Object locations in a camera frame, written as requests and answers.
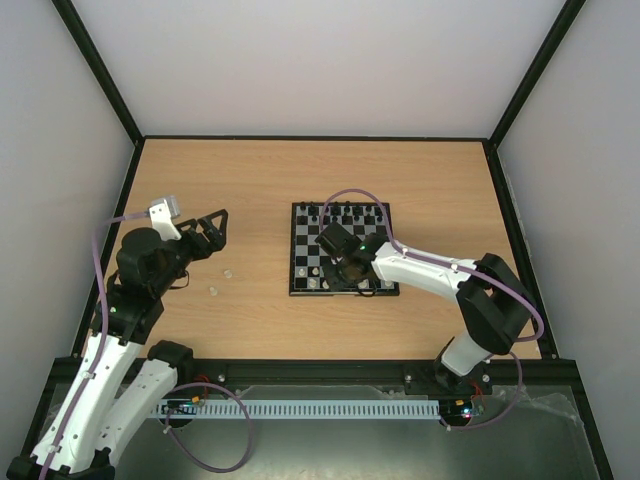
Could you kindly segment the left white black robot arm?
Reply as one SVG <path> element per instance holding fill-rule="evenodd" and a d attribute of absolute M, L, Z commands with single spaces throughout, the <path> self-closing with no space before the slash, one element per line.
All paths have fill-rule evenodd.
<path fill-rule="evenodd" d="M 153 346 L 132 386 L 118 391 L 164 311 L 163 295 L 189 265 L 226 245 L 228 213 L 219 210 L 174 224 L 167 208 L 147 212 L 151 226 L 121 240 L 117 269 L 102 284 L 82 363 L 55 419 L 10 479 L 112 479 L 124 449 L 154 406 L 192 376 L 192 349 Z"/>

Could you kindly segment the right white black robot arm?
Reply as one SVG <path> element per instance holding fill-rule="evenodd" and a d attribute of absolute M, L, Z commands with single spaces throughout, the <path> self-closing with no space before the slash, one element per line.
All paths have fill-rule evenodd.
<path fill-rule="evenodd" d="M 389 281 L 457 304 L 465 330 L 443 347 L 433 363 L 434 381 L 451 393 L 481 381 L 479 365 L 492 356 L 509 354 L 537 315 L 529 292 L 494 254 L 479 260 L 429 254 L 377 233 L 360 238 L 336 222 L 321 231 L 316 243 L 329 256 L 322 269 L 332 290 L 357 287 L 363 281 Z"/>

